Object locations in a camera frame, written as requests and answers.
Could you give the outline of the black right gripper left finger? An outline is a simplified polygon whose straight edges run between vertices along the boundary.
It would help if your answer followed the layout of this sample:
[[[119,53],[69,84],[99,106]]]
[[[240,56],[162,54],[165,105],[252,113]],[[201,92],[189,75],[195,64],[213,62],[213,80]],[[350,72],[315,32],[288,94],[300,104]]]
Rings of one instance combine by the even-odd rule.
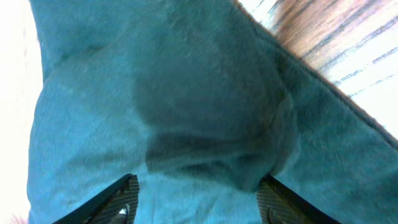
[[[127,174],[55,224],[133,224],[139,182]]]

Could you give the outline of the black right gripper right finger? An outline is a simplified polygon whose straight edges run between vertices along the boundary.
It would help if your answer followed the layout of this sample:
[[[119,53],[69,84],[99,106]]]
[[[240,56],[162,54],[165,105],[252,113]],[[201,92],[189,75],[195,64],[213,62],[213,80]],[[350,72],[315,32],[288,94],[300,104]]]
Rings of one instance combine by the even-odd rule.
[[[340,224],[271,175],[261,180],[256,198],[265,224]]]

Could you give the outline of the dark navy t-shirt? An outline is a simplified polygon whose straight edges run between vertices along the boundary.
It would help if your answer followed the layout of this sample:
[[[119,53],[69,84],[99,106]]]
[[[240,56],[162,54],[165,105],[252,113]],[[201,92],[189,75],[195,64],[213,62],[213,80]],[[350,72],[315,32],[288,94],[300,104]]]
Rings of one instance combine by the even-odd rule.
[[[274,176],[340,223],[397,222],[397,141],[232,1],[32,1],[30,223],[124,176],[136,223],[260,223]]]

